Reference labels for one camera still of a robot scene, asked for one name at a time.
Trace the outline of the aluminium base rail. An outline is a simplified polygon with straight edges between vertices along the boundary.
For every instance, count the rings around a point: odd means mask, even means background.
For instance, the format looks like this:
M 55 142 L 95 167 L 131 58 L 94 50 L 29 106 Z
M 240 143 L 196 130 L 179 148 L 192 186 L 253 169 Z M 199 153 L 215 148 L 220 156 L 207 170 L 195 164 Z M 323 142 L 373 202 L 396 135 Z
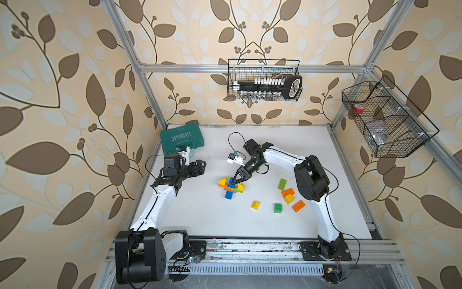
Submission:
M 333 258 L 324 259 L 314 239 L 190 238 L 194 256 L 205 263 L 229 264 L 404 264 L 398 245 L 388 240 L 346 240 Z

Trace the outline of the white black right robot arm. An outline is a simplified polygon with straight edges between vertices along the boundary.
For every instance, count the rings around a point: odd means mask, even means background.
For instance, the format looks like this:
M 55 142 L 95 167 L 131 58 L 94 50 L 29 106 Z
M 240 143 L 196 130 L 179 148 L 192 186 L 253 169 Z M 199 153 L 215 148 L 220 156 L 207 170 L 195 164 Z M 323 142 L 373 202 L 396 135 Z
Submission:
M 275 164 L 295 175 L 299 194 L 310 203 L 318 226 L 318 239 L 329 245 L 344 242 L 343 233 L 336 229 L 328 200 L 330 180 L 319 159 L 310 155 L 301 157 L 285 152 L 271 143 L 245 145 L 250 160 L 242 163 L 232 178 L 236 185 L 249 180 L 264 164 Z

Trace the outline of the orange lego brick right upper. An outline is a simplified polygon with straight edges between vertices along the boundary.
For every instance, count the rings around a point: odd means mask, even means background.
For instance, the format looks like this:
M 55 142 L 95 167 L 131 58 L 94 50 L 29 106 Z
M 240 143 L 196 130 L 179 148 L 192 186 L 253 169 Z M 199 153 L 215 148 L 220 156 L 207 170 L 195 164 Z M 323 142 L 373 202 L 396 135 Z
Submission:
M 287 195 L 295 195 L 295 191 L 292 188 L 282 191 L 283 197 L 286 197 Z

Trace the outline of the small electronics board right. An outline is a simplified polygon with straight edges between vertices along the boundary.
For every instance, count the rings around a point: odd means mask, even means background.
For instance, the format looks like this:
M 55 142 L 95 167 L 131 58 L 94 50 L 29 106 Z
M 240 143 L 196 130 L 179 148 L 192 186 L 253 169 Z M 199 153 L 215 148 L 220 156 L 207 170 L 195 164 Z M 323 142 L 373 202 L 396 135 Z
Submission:
M 322 277 L 329 284 L 339 284 L 344 280 L 344 272 L 341 266 L 323 265 Z

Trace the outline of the aluminium frame corner post right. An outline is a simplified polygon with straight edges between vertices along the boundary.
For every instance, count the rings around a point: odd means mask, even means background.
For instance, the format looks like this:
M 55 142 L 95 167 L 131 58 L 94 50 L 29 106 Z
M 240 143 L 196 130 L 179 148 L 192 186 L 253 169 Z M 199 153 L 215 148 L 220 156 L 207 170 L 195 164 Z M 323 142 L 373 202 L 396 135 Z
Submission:
M 332 61 L 312 69 L 319 73 L 348 73 L 357 84 L 374 72 L 374 65 L 386 50 L 386 44 L 401 25 L 409 12 L 413 1 L 341 1 L 342 6 L 355 11 L 353 22 L 335 23 L 332 33 L 337 38 L 350 40 L 348 57 L 344 62 Z M 370 26 L 376 26 L 375 38 L 370 41 L 370 50 L 365 50 L 363 56 L 351 63 L 351 56 L 356 49 L 357 42 Z

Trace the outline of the lime green lego brick small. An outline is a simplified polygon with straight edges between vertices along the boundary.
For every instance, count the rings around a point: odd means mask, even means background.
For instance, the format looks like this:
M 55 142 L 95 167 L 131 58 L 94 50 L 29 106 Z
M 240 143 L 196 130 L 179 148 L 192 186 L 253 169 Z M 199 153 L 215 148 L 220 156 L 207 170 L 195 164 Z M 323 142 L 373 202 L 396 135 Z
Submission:
M 287 183 L 287 180 L 281 178 L 280 181 L 279 181 L 279 184 L 278 184 L 278 187 L 277 187 L 277 188 L 278 188 L 280 191 L 284 191 L 284 190 L 285 190 L 285 187 L 286 187 L 286 183 Z

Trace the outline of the black white socket set rail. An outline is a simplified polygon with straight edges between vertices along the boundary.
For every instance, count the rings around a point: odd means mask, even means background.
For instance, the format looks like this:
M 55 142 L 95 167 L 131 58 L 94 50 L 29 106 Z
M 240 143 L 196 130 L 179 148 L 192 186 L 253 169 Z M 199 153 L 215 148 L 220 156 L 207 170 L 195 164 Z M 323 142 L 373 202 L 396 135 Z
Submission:
M 231 85 L 233 95 L 243 99 L 263 101 L 298 101 L 302 91 L 303 78 L 300 75 L 234 81 Z

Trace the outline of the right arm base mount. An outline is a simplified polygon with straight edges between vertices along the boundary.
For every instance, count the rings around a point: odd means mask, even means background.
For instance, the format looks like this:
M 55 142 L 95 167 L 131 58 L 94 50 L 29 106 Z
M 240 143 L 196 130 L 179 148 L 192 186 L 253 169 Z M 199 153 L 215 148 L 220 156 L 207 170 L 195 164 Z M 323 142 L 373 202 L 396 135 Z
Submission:
M 352 261 L 353 258 L 345 242 L 325 243 L 320 241 L 300 242 L 304 261 Z

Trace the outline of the blue lego brick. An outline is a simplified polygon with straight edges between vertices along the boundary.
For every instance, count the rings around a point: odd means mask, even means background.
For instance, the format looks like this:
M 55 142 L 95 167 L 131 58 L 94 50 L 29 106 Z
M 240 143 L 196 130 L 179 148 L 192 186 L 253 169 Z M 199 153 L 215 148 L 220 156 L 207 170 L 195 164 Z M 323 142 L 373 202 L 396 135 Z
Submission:
M 229 179 L 229 182 L 228 182 L 228 185 L 227 185 L 229 188 L 231 189 L 234 189 L 235 188 L 235 184 L 234 184 L 234 179 L 233 178 L 230 178 Z

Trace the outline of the aluminium frame corner post left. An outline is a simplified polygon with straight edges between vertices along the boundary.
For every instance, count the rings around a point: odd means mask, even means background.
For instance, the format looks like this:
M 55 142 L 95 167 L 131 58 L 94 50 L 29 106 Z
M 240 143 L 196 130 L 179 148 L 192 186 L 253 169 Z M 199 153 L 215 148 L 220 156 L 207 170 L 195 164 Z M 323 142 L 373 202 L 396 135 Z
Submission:
M 137 76 L 142 89 L 145 92 L 147 97 L 148 103 L 151 106 L 152 110 L 154 111 L 155 115 L 158 118 L 159 126 L 162 130 L 166 130 L 168 128 L 168 123 L 163 115 L 161 106 L 159 105 L 158 101 L 156 100 L 154 91 L 152 90 L 149 80 L 146 75 L 142 71 L 142 63 L 140 62 L 139 58 L 137 57 L 134 45 L 131 42 L 128 32 L 125 30 L 125 26 L 122 22 L 120 15 L 117 12 L 117 7 L 114 1 L 102 1 L 103 8 L 110 20 L 111 24 L 113 25 L 117 36 L 121 42 L 123 49 L 125 50 L 125 54 L 127 55 L 130 64 L 134 69 L 134 73 Z

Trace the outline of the green plastic tool case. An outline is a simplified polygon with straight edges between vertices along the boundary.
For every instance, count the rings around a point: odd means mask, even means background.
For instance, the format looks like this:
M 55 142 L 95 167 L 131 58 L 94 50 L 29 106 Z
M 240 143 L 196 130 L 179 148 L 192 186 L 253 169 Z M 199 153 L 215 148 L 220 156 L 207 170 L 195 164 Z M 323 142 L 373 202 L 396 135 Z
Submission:
M 205 140 L 199 125 L 195 122 L 164 130 L 160 134 L 162 151 L 164 154 L 174 154 L 180 146 L 197 149 L 205 145 Z

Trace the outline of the green lego brick square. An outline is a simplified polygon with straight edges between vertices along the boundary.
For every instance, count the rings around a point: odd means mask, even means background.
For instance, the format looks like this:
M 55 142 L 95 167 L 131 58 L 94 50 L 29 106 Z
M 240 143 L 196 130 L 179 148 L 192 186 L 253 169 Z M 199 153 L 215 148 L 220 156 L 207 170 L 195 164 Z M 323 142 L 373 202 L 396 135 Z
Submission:
M 283 211 L 282 204 L 274 204 L 274 213 L 281 214 Z

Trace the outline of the small electronics board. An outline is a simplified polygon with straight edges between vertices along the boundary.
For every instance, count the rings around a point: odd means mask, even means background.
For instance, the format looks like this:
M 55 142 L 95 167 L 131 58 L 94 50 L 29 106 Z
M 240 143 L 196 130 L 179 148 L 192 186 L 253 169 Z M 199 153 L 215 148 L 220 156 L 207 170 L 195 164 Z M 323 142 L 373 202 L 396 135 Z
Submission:
M 190 275 L 190 268 L 188 265 L 171 266 L 168 268 L 168 278 L 172 282 L 183 281 Z
M 341 266 L 323 265 L 322 277 L 329 284 L 339 284 L 344 280 L 344 272 Z

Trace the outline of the aluminium frame corner post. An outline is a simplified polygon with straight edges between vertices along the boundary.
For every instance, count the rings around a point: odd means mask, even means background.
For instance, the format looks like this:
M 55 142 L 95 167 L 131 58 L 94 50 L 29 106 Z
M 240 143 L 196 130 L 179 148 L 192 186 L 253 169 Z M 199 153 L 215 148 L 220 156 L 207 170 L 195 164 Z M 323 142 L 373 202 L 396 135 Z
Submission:
M 335 23 L 332 33 L 337 38 L 350 40 L 348 57 L 344 62 L 332 61 L 312 69 L 319 73 L 348 73 L 357 84 L 374 72 L 374 65 L 386 50 L 386 44 L 401 25 L 409 12 L 413 1 L 341 1 L 342 6 L 355 11 L 353 22 Z M 376 26 L 375 38 L 370 41 L 370 50 L 365 50 L 363 56 L 351 63 L 351 56 L 356 49 L 357 42 L 370 26 Z
M 134 73 L 137 76 L 142 89 L 145 92 L 147 97 L 148 103 L 151 106 L 152 110 L 154 111 L 155 115 L 158 118 L 159 126 L 162 130 L 166 130 L 168 128 L 168 123 L 163 115 L 161 106 L 159 105 L 158 101 L 156 100 L 154 91 L 152 90 L 149 80 L 146 75 L 142 71 L 142 63 L 140 62 L 139 58 L 137 57 L 134 45 L 131 42 L 128 32 L 125 30 L 125 26 L 122 22 L 120 15 L 117 12 L 117 7 L 114 1 L 102 1 L 103 8 L 110 20 L 111 24 L 113 25 L 117 36 L 121 42 L 123 49 L 125 50 L 125 54 L 127 55 L 130 64 L 134 69 Z

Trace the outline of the blue lego brick base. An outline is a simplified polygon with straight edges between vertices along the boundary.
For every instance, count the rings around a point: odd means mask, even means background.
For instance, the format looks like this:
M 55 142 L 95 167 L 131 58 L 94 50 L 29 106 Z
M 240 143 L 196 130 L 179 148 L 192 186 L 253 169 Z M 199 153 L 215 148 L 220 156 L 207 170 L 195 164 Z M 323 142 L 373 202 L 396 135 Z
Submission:
M 232 191 L 227 191 L 225 198 L 231 200 L 233 198 L 234 192 Z

